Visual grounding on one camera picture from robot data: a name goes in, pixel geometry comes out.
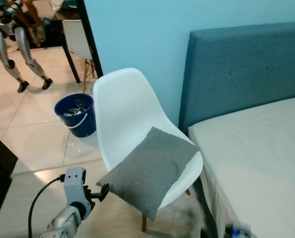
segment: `mattress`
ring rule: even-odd
[[[240,221],[260,238],[295,238],[295,98],[199,122],[201,180],[219,237]]]

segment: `blue headboard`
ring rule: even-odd
[[[295,23],[193,31],[179,128],[295,97]]]

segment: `wooden floor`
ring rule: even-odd
[[[86,184],[92,192],[100,191],[96,182],[107,173],[101,160],[79,167],[86,169]],[[29,207],[37,192],[50,180],[65,173],[58,168],[13,176],[13,182],[0,211],[0,238],[26,238]],[[154,222],[147,220],[142,233],[142,215],[118,196],[110,193],[82,222],[76,238],[199,238],[204,226],[203,211],[195,192],[182,194],[176,201],[158,211]],[[33,236],[39,238],[51,219],[66,205],[63,184],[55,182],[37,200],[33,211]]]

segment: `white dining chair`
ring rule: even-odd
[[[137,69],[125,68],[99,78],[94,87],[97,135],[102,159],[108,171],[125,159],[140,144],[152,126],[190,143],[165,115],[152,87]],[[203,158],[200,152],[190,160],[180,178],[172,185],[160,207],[168,205],[200,176]],[[142,231],[147,218],[142,216]]]
[[[83,92],[85,92],[89,67],[93,78],[95,68],[82,22],[81,20],[63,20],[63,28],[69,51],[85,59],[83,72]]]

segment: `blue bucket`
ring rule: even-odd
[[[81,100],[90,106],[80,114],[64,116],[69,108],[75,107],[76,100]],[[76,93],[64,97],[55,105],[55,113],[76,137],[86,137],[96,131],[93,98],[88,94]]]

